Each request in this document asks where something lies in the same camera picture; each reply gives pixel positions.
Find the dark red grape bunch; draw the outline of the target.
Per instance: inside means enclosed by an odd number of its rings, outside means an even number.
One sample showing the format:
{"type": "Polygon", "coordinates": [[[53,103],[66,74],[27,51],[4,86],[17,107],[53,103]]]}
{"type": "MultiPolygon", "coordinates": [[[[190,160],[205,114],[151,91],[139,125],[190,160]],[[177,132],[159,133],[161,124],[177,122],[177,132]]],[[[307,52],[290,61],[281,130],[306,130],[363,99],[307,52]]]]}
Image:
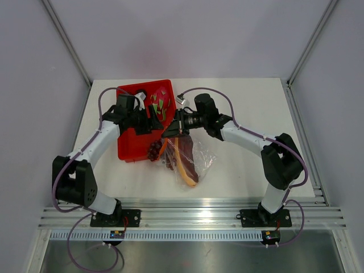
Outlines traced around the dark red grape bunch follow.
{"type": "Polygon", "coordinates": [[[151,162],[157,162],[171,171],[176,168],[175,148],[169,139],[159,139],[152,142],[147,150],[147,159],[151,162]]]}

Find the clear orange zip top bag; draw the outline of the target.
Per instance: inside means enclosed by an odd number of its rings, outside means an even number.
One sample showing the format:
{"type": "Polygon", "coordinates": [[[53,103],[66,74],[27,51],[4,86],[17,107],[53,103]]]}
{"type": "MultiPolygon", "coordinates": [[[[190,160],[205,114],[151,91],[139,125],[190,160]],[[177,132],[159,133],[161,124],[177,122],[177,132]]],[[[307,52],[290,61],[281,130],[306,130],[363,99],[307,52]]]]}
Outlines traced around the clear orange zip top bag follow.
{"type": "Polygon", "coordinates": [[[175,148],[176,168],[173,171],[180,187],[197,187],[216,161],[207,146],[190,135],[169,139],[175,148]]]}

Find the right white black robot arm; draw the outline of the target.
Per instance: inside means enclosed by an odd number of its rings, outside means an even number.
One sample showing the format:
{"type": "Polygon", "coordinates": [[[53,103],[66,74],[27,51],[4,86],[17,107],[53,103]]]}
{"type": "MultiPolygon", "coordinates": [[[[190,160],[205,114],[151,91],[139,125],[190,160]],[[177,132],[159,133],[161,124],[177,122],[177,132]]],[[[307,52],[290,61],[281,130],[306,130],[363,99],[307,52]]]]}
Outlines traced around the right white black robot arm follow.
{"type": "Polygon", "coordinates": [[[286,133],[269,136],[241,127],[233,115],[221,114],[207,93],[199,94],[194,101],[195,111],[175,111],[162,137],[177,140],[189,135],[191,129],[203,128],[210,137],[236,144],[259,156],[268,187],[258,204],[257,218],[264,225],[272,225],[278,219],[290,190],[296,186],[294,181],[301,174],[308,178],[307,167],[295,142],[286,133]]]}

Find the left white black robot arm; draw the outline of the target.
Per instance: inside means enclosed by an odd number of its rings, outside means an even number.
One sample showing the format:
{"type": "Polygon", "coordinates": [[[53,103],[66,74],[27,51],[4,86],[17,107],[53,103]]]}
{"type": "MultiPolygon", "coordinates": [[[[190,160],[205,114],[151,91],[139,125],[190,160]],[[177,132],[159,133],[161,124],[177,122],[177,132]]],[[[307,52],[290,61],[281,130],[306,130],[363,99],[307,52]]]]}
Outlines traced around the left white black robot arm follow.
{"type": "Polygon", "coordinates": [[[99,112],[95,133],[68,156],[57,156],[52,163],[52,201],[60,211],[58,201],[75,204],[76,209],[91,212],[94,227],[125,226],[126,213],[121,202],[98,190],[94,167],[109,148],[128,129],[136,135],[150,134],[163,129],[152,105],[144,106],[142,99],[120,94],[105,113],[99,112]]]}

